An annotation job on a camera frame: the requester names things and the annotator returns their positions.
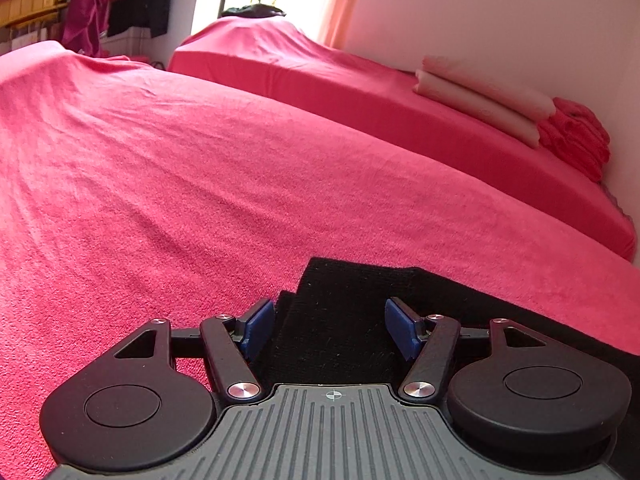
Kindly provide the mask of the pink bedsheet near bed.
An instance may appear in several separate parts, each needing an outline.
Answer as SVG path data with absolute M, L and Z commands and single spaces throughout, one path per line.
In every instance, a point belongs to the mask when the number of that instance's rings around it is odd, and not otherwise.
M 53 463 L 46 396 L 149 318 L 195 325 L 314 256 L 418 266 L 639 349 L 639 272 L 436 160 L 54 41 L 1 59 L 1 472 Z

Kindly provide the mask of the black pants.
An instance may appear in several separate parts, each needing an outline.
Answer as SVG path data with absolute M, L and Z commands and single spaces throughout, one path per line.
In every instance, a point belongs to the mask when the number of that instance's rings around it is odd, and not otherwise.
M 639 441 L 639 359 L 419 268 L 310 260 L 259 359 L 267 385 L 427 382 L 482 448 Z

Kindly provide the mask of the red crumpled blanket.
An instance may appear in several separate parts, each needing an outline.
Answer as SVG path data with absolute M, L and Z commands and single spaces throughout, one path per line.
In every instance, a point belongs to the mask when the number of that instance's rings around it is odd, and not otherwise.
M 611 158 L 610 135 L 585 105 L 561 98 L 553 104 L 555 113 L 537 124 L 540 144 L 590 181 L 601 182 Z

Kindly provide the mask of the pink bedsheet bed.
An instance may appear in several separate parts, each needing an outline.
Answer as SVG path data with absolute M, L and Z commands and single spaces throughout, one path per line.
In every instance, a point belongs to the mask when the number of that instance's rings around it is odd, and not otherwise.
M 266 96 L 355 128 L 480 179 L 625 259 L 637 233 L 603 180 L 590 181 L 541 144 L 413 91 L 404 73 L 306 37 L 284 18 L 220 18 L 184 40 L 174 73 Z
M 149 318 L 195 325 L 314 256 L 418 266 L 639 349 L 639 272 L 436 160 L 54 41 L 1 59 L 1 472 L 53 463 L 46 396 Z

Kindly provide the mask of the pink bedsheet far bed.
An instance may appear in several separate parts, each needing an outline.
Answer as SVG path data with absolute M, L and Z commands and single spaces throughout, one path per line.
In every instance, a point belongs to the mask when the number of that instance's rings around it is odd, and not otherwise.
M 355 128 L 480 179 L 625 259 L 637 233 L 603 180 L 590 181 L 541 144 L 413 91 L 404 73 L 306 37 L 284 18 L 220 18 L 184 40 L 174 73 L 266 96 Z

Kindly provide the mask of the pink curtain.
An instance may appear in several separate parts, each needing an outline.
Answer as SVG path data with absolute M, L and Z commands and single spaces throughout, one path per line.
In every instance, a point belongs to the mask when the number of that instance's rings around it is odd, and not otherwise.
M 322 44 L 334 49 L 344 47 L 356 1 L 329 0 L 319 32 L 319 40 Z

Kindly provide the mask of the wooden shelf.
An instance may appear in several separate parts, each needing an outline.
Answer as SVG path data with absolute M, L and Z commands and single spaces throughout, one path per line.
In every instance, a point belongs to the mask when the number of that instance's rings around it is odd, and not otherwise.
M 1 0 L 1 26 L 16 27 L 66 6 L 67 0 Z

